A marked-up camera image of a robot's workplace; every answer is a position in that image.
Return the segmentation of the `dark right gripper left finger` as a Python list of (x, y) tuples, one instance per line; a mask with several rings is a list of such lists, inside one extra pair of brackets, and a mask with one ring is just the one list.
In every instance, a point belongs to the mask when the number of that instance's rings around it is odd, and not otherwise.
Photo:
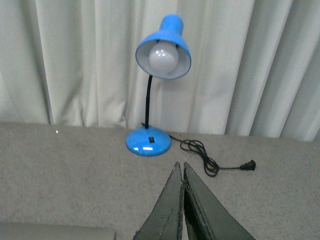
[(150, 215), (135, 233), (135, 240), (181, 240), (185, 186), (176, 162)]

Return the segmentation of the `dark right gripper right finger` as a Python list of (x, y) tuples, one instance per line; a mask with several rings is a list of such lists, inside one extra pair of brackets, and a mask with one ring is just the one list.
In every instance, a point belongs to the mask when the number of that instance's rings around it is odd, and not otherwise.
[(253, 240), (193, 168), (184, 163), (184, 215), (190, 240)]

